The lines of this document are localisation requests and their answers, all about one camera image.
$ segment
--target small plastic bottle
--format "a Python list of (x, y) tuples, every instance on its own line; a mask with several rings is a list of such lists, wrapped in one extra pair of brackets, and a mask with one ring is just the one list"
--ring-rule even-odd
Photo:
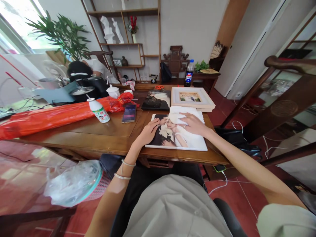
[(98, 118), (101, 123), (106, 123), (110, 121), (110, 116), (104, 110), (103, 106), (95, 100), (95, 98), (87, 99), (89, 106), (94, 115)]

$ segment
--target vase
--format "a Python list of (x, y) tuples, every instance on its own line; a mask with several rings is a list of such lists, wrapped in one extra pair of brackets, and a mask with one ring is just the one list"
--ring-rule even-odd
[(134, 42), (134, 43), (137, 43), (137, 42), (136, 42), (135, 34), (132, 34), (132, 37), (133, 37), (133, 42)]
[(123, 56), (122, 58), (123, 58), (123, 59), (122, 59), (122, 66), (128, 66), (128, 62), (127, 62), (127, 60), (125, 59), (125, 57)]

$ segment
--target glass cup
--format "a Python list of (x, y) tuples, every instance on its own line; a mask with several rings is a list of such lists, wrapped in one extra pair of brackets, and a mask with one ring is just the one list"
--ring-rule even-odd
[(126, 79), (125, 78), (120, 79), (119, 81), (122, 83), (122, 86), (126, 86)]

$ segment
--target white figurine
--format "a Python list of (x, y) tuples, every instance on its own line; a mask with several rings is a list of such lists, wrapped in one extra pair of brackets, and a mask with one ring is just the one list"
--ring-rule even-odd
[(125, 10), (125, 2), (124, 0), (121, 0), (122, 1), (122, 10)]
[(113, 44), (113, 37), (114, 37), (114, 33), (112, 31), (112, 27), (110, 27), (110, 23), (108, 21), (108, 19), (105, 16), (101, 17), (101, 22), (104, 25), (104, 38), (106, 39), (106, 42), (109, 44)]
[(118, 23), (114, 20), (114, 18), (112, 18), (112, 21), (113, 21), (113, 26), (115, 27), (115, 33), (117, 34), (118, 39), (119, 39), (119, 43), (124, 43), (123, 37), (122, 37), (121, 32), (119, 30)]

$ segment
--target smartphone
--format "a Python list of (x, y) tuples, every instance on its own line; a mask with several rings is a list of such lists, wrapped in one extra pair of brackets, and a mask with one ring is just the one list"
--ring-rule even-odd
[(122, 123), (135, 122), (136, 120), (136, 105), (127, 105), (122, 117)]
[(213, 166), (213, 167), (214, 167), (214, 169), (215, 169), (215, 171), (216, 171), (217, 173), (220, 173), (220, 172), (226, 170), (225, 165), (216, 165), (216, 166)]

